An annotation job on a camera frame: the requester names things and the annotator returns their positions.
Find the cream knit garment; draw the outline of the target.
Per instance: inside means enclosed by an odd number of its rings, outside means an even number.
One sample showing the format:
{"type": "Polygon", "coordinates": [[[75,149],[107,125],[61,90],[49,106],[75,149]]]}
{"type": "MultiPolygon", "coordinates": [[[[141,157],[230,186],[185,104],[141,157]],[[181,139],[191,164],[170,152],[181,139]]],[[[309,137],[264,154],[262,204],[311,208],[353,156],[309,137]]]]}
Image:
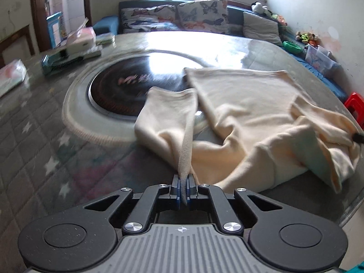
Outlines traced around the cream knit garment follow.
{"type": "Polygon", "coordinates": [[[261,192],[311,171],[335,192],[350,178],[360,127],[318,107],[286,71],[185,70],[189,88],[150,88],[136,138],[178,172],[226,192],[261,192]]]}

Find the red plastic stool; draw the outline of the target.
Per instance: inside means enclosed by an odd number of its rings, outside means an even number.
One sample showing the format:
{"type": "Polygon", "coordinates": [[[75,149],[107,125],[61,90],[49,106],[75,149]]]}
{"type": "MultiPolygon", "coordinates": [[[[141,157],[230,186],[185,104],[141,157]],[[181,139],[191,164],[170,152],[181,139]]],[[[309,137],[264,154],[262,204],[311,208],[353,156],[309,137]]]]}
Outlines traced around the red plastic stool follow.
{"type": "Polygon", "coordinates": [[[353,92],[345,101],[344,106],[353,115],[356,122],[363,128],[364,124],[364,98],[357,92],[353,92]]]}

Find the colourful plush toys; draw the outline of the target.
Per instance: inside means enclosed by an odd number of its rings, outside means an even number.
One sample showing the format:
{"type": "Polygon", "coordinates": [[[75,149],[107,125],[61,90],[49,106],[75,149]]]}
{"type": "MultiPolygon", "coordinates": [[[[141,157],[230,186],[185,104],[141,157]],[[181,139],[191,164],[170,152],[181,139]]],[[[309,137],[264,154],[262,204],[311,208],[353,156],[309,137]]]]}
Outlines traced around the colourful plush toys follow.
{"type": "Polygon", "coordinates": [[[311,45],[313,47],[317,47],[318,46],[318,36],[315,35],[314,33],[302,33],[300,31],[298,31],[296,33],[296,40],[305,44],[305,45],[311,45]]]}

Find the green bowl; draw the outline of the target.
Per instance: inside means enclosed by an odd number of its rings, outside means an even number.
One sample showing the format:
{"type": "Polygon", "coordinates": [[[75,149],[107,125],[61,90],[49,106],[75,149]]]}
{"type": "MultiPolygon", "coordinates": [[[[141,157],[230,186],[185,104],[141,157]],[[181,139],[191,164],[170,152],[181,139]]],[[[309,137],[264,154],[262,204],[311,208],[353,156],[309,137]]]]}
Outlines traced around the green bowl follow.
{"type": "Polygon", "coordinates": [[[290,41],[284,41],[283,48],[288,53],[291,53],[294,55],[300,55],[301,53],[303,53],[303,49],[299,45],[296,45],[290,41]]]}

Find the round black induction cooktop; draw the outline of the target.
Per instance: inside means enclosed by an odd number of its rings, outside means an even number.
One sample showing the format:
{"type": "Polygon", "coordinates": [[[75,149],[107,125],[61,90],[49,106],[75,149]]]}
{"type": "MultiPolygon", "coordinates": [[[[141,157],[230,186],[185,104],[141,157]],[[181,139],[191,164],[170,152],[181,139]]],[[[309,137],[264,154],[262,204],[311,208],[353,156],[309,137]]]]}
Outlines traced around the round black induction cooktop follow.
{"type": "Polygon", "coordinates": [[[188,88],[185,68],[201,68],[177,54],[150,52],[125,59],[101,70],[88,86],[91,105],[104,115],[134,121],[152,87],[180,92],[188,88]]]}

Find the grey cushion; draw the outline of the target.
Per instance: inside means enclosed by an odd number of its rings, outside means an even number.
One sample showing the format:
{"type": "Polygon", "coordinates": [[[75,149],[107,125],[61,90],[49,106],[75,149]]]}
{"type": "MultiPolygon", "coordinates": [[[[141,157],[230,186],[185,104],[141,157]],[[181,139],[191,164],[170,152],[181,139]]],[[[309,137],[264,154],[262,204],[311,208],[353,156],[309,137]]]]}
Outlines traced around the grey cushion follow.
{"type": "Polygon", "coordinates": [[[280,47],[283,45],[279,36],[278,23],[250,12],[243,13],[243,36],[253,40],[267,41],[280,47]]]}

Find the panda plush toy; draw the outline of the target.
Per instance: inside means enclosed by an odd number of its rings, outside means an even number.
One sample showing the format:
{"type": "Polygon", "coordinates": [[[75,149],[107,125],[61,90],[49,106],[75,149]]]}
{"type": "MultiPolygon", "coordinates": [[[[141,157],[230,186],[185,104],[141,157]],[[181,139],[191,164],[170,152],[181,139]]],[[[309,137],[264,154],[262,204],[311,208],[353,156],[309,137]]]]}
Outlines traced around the panda plush toy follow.
{"type": "Polygon", "coordinates": [[[267,6],[263,5],[262,3],[258,2],[258,1],[251,4],[251,9],[252,9],[252,12],[262,15],[264,17],[271,17],[273,14],[271,12],[271,10],[268,9],[267,6]]]}

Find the white power strip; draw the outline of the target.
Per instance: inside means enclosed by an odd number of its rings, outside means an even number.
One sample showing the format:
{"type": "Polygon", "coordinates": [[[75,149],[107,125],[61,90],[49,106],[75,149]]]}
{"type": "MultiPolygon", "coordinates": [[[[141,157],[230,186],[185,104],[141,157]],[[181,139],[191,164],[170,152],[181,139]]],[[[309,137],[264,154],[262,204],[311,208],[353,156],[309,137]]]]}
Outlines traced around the white power strip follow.
{"type": "Polygon", "coordinates": [[[76,53],[69,53],[66,49],[61,49],[59,52],[48,56],[48,63],[56,64],[56,63],[63,63],[69,62],[78,58],[86,59],[91,57],[100,56],[102,53],[102,46],[94,46],[90,49],[85,51],[80,51],[76,53]]]}

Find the small green packet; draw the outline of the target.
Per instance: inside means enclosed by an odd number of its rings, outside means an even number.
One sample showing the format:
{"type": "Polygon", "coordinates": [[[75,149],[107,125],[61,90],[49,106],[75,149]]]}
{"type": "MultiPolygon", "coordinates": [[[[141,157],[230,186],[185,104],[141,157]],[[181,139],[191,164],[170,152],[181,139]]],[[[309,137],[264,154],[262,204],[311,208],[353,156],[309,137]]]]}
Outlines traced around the small green packet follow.
{"type": "Polygon", "coordinates": [[[104,33],[96,36],[96,45],[109,45],[115,42],[115,35],[113,33],[104,33]]]}

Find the butterfly pillow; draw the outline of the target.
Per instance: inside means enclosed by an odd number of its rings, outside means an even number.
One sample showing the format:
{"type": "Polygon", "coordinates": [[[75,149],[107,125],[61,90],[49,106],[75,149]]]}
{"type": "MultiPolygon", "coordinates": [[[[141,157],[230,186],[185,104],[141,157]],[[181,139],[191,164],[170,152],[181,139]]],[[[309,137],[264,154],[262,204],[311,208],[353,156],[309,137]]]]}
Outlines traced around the butterfly pillow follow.
{"type": "Polygon", "coordinates": [[[124,8],[120,11],[123,33],[179,31],[177,10],[172,5],[124,8]]]}
{"type": "Polygon", "coordinates": [[[177,6],[179,20],[185,31],[203,31],[227,35],[227,0],[195,0],[177,6]]]}

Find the pink tissue box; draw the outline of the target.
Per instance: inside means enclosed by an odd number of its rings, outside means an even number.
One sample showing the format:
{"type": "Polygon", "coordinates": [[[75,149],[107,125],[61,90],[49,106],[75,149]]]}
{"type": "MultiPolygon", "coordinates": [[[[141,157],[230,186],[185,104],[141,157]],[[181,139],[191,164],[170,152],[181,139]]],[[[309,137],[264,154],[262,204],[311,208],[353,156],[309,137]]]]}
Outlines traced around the pink tissue box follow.
{"type": "Polygon", "coordinates": [[[87,51],[96,45],[96,34],[93,27],[81,28],[72,33],[65,45],[68,54],[87,51]]]}

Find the soft tissue pack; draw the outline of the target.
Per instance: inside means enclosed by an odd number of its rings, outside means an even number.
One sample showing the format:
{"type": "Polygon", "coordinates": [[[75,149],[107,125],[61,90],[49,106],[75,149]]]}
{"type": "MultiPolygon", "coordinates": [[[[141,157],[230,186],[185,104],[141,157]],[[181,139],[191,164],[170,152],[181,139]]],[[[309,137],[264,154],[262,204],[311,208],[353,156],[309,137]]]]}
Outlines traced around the soft tissue pack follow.
{"type": "Polygon", "coordinates": [[[0,70],[0,97],[22,83],[26,75],[27,68],[20,59],[2,67],[0,70]]]}

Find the blue sofa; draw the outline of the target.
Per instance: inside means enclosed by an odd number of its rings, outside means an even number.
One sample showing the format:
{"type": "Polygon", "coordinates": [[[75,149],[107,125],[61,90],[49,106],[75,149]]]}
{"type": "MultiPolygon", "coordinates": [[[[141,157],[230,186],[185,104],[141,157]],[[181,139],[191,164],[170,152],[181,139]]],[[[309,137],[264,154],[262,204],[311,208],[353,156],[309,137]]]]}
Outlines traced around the blue sofa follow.
{"type": "Polygon", "coordinates": [[[334,95],[345,102],[347,93],[328,73],[338,65],[310,63],[306,54],[313,51],[318,37],[314,33],[293,35],[277,15],[258,14],[253,10],[228,5],[227,0],[136,0],[122,1],[116,15],[101,18],[93,26],[97,35],[150,31],[202,31],[267,41],[290,53],[311,71],[334,95]]]}

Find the blue children's cabinet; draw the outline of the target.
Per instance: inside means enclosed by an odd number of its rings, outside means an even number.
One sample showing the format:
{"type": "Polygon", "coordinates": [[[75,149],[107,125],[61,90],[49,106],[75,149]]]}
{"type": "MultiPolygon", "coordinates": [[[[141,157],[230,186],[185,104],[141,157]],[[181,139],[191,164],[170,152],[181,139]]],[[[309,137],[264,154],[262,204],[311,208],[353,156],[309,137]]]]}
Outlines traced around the blue children's cabinet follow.
{"type": "Polygon", "coordinates": [[[67,39],[63,21],[63,12],[59,11],[46,18],[51,47],[59,47],[67,39]]]}

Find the left butterfly pillow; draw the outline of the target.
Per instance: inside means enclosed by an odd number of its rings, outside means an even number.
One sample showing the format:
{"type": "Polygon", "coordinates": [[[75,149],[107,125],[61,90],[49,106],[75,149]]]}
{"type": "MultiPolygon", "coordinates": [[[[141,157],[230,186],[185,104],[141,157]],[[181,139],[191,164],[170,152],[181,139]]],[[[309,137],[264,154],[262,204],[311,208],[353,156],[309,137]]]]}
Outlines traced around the left butterfly pillow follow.
{"type": "Polygon", "coordinates": [[[179,31],[177,10],[172,5],[124,8],[120,11],[123,33],[179,31]]]}

